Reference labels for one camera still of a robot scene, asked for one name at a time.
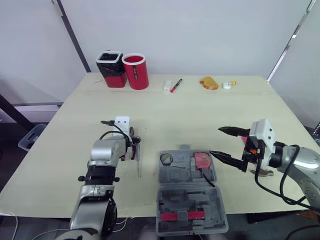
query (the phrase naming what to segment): black plastic bag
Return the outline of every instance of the black plastic bag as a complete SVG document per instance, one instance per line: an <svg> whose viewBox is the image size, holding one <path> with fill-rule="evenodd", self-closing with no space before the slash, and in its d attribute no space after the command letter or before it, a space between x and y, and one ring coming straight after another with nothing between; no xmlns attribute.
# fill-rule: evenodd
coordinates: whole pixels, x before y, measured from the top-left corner
<svg viewBox="0 0 320 240"><path fill-rule="evenodd" d="M100 61L114 61L118 57L115 53L104 53L99 58ZM120 54L119 60L115 63L101 63L97 62L96 65L99 68L102 76L105 77L117 77L125 73L125 67L121 60L123 54Z"/></svg>

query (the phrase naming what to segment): yellow object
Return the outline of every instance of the yellow object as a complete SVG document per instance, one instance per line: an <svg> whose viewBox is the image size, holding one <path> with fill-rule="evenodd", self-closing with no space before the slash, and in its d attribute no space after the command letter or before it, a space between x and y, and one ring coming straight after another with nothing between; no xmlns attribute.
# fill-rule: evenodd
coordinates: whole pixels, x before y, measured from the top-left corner
<svg viewBox="0 0 320 240"><path fill-rule="evenodd" d="M209 89L209 90L216 90L219 88L219 85L210 76L206 76L206 77L202 78L200 83L202 84L202 86L204 88Z"/></svg>

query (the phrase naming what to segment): white eraser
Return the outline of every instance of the white eraser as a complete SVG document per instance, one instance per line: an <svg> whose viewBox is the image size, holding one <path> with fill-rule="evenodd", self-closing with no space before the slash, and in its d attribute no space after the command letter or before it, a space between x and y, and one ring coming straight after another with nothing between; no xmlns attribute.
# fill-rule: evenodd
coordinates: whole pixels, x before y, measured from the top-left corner
<svg viewBox="0 0 320 240"><path fill-rule="evenodd" d="M172 84L171 80L165 81L164 88L163 88L163 91L165 94L168 94L170 92L171 84Z"/></svg>
<svg viewBox="0 0 320 240"><path fill-rule="evenodd" d="M231 89L231 84L230 84L229 82L224 82L223 85L222 85L222 87L223 87L224 89Z"/></svg>

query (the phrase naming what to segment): gray foam tray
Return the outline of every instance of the gray foam tray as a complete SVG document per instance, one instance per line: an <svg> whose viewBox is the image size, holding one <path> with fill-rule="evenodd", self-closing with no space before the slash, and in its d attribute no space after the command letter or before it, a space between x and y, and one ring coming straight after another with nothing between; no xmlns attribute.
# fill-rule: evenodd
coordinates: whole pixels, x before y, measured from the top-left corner
<svg viewBox="0 0 320 240"><path fill-rule="evenodd" d="M229 229L222 196L218 187L210 186L196 168L194 153L208 153L190 150L182 145L178 151L162 151L172 156L172 163L159 163L159 182L163 186L157 195L156 234L160 237L218 234ZM202 172L211 182L217 180L213 162ZM188 219L188 212L204 211L204 219ZM161 221L161 214L177 213L177 221Z"/></svg>

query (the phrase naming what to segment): floor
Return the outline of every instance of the floor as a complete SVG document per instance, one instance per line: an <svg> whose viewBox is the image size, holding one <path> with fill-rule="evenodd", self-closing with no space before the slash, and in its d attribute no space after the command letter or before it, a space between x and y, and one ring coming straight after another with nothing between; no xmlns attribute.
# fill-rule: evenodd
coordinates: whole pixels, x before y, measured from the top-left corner
<svg viewBox="0 0 320 240"><path fill-rule="evenodd" d="M26 152L17 147L19 139L26 131L15 123L0 124L0 191L23 160ZM229 231L225 234L228 240L284 240L293 230L307 225L314 225L314 220L296 213L249 224L245 214L228 214ZM108 240L137 240L144 228L155 228L154 217L129 218L122 231L114 232ZM31 240L36 235L54 230L66 229L69 219L18 217L18 228L15 240ZM12 216L0 216L0 240L11 240L16 227L16 219ZM37 240L54 240L63 231L51 232ZM165 237L166 240L201 240L199 236ZM306 229L293 235L291 240L320 240L320 228Z"/></svg>

